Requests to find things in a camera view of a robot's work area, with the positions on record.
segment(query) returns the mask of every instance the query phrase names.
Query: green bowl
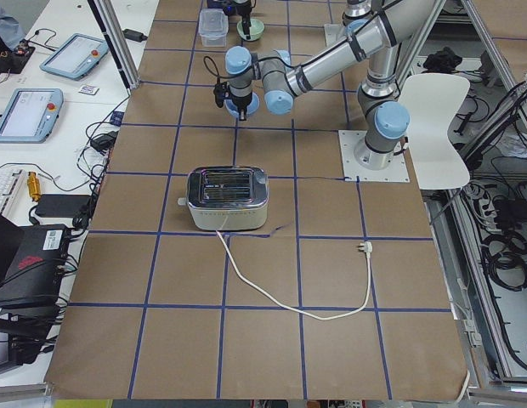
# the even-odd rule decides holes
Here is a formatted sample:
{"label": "green bowl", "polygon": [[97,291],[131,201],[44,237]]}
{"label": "green bowl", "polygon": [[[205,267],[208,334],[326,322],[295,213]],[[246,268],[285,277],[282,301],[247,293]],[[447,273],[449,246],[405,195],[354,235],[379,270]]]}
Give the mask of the green bowl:
{"label": "green bowl", "polygon": [[264,23],[258,19],[250,19],[250,24],[250,40],[247,40],[247,37],[243,33],[242,21],[237,23],[237,32],[239,33],[239,36],[245,41],[259,40],[262,34],[264,34]]}

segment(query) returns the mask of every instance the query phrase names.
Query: white power cord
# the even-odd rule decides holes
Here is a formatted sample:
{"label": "white power cord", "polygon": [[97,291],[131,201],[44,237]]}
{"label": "white power cord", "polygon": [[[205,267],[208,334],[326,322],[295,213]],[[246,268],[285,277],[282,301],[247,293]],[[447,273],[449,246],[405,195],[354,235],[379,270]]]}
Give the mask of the white power cord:
{"label": "white power cord", "polygon": [[462,384],[462,389],[460,390],[460,393],[458,394],[458,397],[454,400],[452,404],[457,405],[462,399],[464,398],[464,394],[466,391],[468,391],[468,385],[469,385],[469,378],[471,377],[469,370],[467,370],[466,378],[464,379],[464,384]]}
{"label": "white power cord", "polygon": [[295,313],[299,313],[300,315],[305,315],[305,316],[308,316],[308,317],[312,317],[313,319],[317,319],[317,320],[335,320],[335,319],[340,319],[342,317],[355,315],[356,313],[359,313],[362,310],[364,310],[366,308],[366,306],[367,306],[367,303],[369,301],[369,295],[371,293],[371,252],[373,251],[373,247],[372,247],[372,245],[371,245],[371,243],[369,241],[362,242],[361,244],[358,245],[359,251],[365,252],[365,260],[366,260],[366,265],[367,265],[367,289],[365,290],[364,303],[359,308],[357,308],[356,310],[352,310],[352,311],[347,312],[347,313],[336,314],[334,316],[321,317],[321,316],[318,316],[316,314],[312,314],[310,312],[306,312],[305,310],[296,309],[296,308],[293,308],[292,306],[288,306],[286,304],[283,304],[282,302],[280,302],[277,299],[275,299],[268,292],[266,292],[264,289],[262,289],[260,286],[256,285],[254,282],[251,282],[245,276],[243,276],[242,273],[239,271],[239,268],[237,267],[237,264],[235,263],[235,260],[233,259],[233,255],[231,254],[231,251],[228,248],[228,244],[226,244],[226,241],[222,237],[222,234],[220,234],[219,231],[215,231],[215,232],[216,232],[216,235],[218,236],[218,238],[220,239],[220,241],[222,241],[222,245],[224,246],[224,249],[225,249],[226,253],[228,254],[228,258],[229,258],[229,260],[231,262],[231,266],[233,266],[233,269],[235,270],[235,273],[237,274],[237,276],[239,276],[239,279],[241,279],[247,285],[249,285],[249,286],[253,287],[254,289],[256,289],[258,292],[262,293],[271,302],[277,304],[278,306],[282,307],[283,309],[290,310],[290,311],[295,312]]}

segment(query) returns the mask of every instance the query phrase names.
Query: yellow connector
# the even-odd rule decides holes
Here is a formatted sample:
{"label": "yellow connector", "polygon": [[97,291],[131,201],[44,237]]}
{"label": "yellow connector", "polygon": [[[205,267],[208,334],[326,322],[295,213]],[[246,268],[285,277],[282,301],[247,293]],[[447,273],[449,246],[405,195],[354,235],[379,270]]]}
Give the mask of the yellow connector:
{"label": "yellow connector", "polygon": [[29,190],[29,197],[31,197],[33,201],[39,201],[41,199],[41,183],[35,172],[29,172],[27,188]]}

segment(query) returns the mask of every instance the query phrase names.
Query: white table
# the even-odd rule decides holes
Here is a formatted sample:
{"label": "white table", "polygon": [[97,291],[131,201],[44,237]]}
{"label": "white table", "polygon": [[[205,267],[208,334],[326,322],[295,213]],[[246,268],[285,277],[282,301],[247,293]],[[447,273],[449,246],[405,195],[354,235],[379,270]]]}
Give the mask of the white table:
{"label": "white table", "polygon": [[[112,0],[112,3],[122,28],[148,34],[159,0]],[[51,41],[51,45],[54,46],[59,46],[75,32],[103,37],[86,2],[75,0],[50,0],[31,28],[28,37],[40,28],[57,31],[57,36]],[[44,42],[47,35],[47,31],[42,31],[35,41]],[[136,66],[139,66],[145,43],[128,42],[128,46]],[[128,96],[128,93],[110,53],[80,82],[41,71],[39,65],[50,54],[48,50],[37,47],[24,71],[19,75],[11,75],[6,82],[0,84],[0,113],[3,113],[16,88],[59,88],[63,91],[65,99],[59,119],[48,139],[42,144],[0,144],[0,166],[7,162],[36,163],[53,176],[59,176],[56,182],[61,187],[69,189],[87,178],[76,165],[80,151],[87,142],[85,134],[87,125],[102,121],[116,104]],[[99,87],[98,93],[94,96],[78,93],[78,89],[84,83]],[[123,111],[125,105],[124,103],[119,110]],[[99,129],[99,133],[114,129],[117,127],[104,125]],[[103,160],[102,156],[91,150],[87,152],[86,157],[90,166]],[[39,173],[31,166],[15,167],[23,167]],[[61,193],[50,180],[40,176],[39,180],[43,194]],[[71,194],[88,193],[88,184],[71,192]],[[20,192],[19,200],[14,204],[9,219],[18,225],[29,225],[28,211],[33,205],[29,195]],[[66,219],[47,218],[46,221],[47,224],[62,222],[69,226],[69,220]],[[70,253],[75,257],[81,249],[82,240],[70,245]],[[67,276],[62,280],[61,295],[69,297],[74,279],[74,276]],[[54,327],[51,336],[58,331],[59,328]],[[40,354],[33,364],[23,365],[0,374],[0,387],[42,383],[51,357],[51,353]]]}
{"label": "white table", "polygon": [[[112,3],[122,29],[130,28],[148,35],[158,0],[113,0]],[[63,44],[74,33],[103,38],[88,4],[78,0],[50,0],[30,32],[27,33],[27,37],[31,37],[36,30],[42,28],[57,32],[56,37],[49,44],[55,47]],[[50,31],[40,31],[33,41],[44,43],[51,34]],[[60,88],[65,100],[83,103],[115,104],[127,96],[111,52],[105,55],[83,79],[72,81],[42,71],[39,65],[52,51],[35,44],[32,45],[36,47],[36,50],[24,70],[20,74],[10,75],[5,82],[0,83],[0,97],[10,97],[16,88]],[[145,43],[127,40],[127,45],[135,65],[139,66]],[[2,74],[0,82],[5,77],[6,74]],[[83,84],[98,87],[99,91],[96,95],[79,93]]]}

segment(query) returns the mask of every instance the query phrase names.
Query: brown paper surface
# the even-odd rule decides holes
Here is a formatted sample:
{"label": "brown paper surface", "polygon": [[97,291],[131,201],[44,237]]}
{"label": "brown paper surface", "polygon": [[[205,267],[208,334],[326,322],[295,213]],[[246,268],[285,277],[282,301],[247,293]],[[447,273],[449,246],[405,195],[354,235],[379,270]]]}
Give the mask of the brown paper surface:
{"label": "brown paper surface", "polygon": [[[164,0],[156,12],[47,374],[54,392],[453,400],[466,366],[411,164],[410,184],[342,180],[337,130],[366,128],[353,90],[367,65],[300,97],[291,115],[261,106],[236,122],[215,106],[202,67],[209,54],[224,74],[225,48],[204,49],[196,35],[202,3]],[[342,7],[331,10],[258,0],[254,17],[269,25],[245,45],[303,61],[324,47],[320,25],[339,21]],[[231,25],[228,47],[239,43]],[[190,170],[220,164],[270,176],[266,224],[226,236],[247,277],[290,305],[342,313],[364,298],[366,238],[368,310],[300,318],[243,284],[218,238],[177,203]]]}

